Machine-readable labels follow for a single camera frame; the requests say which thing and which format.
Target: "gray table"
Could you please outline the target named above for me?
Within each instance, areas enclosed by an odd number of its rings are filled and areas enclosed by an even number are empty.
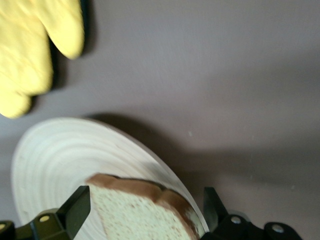
[[[253,223],[320,236],[320,2],[100,0],[60,86],[0,116],[0,218],[19,223],[15,146],[45,119],[91,116],[147,145],[199,205],[204,186]]]

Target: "bread slice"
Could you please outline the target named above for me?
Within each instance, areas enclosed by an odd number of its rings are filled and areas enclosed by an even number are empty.
[[[107,240],[198,240],[205,233],[188,201],[158,183],[101,173],[86,182]]]

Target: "plate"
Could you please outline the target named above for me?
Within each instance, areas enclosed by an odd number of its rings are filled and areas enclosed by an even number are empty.
[[[174,172],[151,150],[113,126],[92,119],[53,118],[31,127],[12,162],[12,192],[27,224],[40,212],[59,208],[95,173],[158,182],[184,196],[208,226],[195,200]],[[105,240],[98,213],[90,214],[75,240]]]

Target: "yellow oven mitt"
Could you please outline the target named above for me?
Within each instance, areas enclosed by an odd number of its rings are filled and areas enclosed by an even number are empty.
[[[31,97],[50,90],[49,38],[69,59],[81,55],[85,33],[80,0],[0,0],[0,114],[18,118]]]

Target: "bolt head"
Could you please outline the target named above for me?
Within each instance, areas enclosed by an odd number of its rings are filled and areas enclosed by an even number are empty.
[[[231,217],[231,222],[233,222],[234,224],[240,224],[241,219],[238,216],[233,216],[233,217]]]
[[[282,234],[285,231],[284,228],[278,224],[273,224],[272,230],[279,233],[279,234]]]

